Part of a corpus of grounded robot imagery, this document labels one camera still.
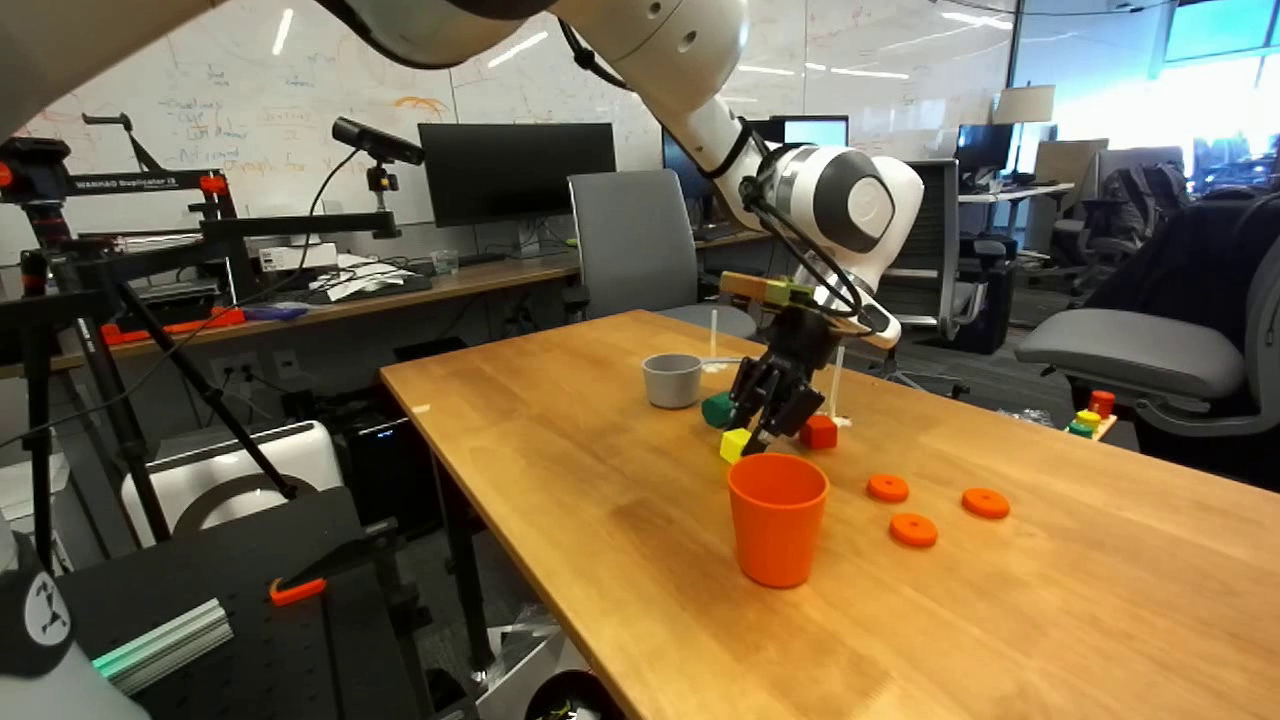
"orange plastic cup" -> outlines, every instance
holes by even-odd
[[[829,476],[802,456],[744,456],[728,469],[738,568],[766,589],[795,589],[813,571]]]

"table leg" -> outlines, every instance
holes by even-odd
[[[472,673],[485,673],[497,654],[489,648],[489,623],[485,623],[485,592],[482,592],[482,568],[476,568],[476,542],[472,542],[472,509],[467,497],[452,485],[452,476],[431,456],[431,476],[445,509],[445,536],[452,555],[452,578],[455,595],[463,602],[463,632],[472,651]]]

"window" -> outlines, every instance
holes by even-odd
[[[1199,0],[1182,5],[1163,61],[1228,55],[1268,43],[1275,0]]]

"orange disc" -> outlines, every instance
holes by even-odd
[[[985,516],[985,519],[1005,519],[1009,516],[1009,498],[991,487],[967,487],[962,497],[962,502],[973,513],[973,516]]]
[[[935,542],[933,519],[917,516],[917,513],[891,516],[889,536],[907,542],[907,549],[933,549]]]
[[[869,497],[876,497],[880,502],[905,502],[914,497],[914,485],[905,476],[876,473],[869,476]]]

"small cup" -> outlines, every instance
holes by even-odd
[[[813,571],[829,476],[802,456],[744,456],[728,469],[738,568],[766,589]]]
[[[646,361],[646,387],[652,406],[693,406],[701,390],[704,361],[663,350]]]

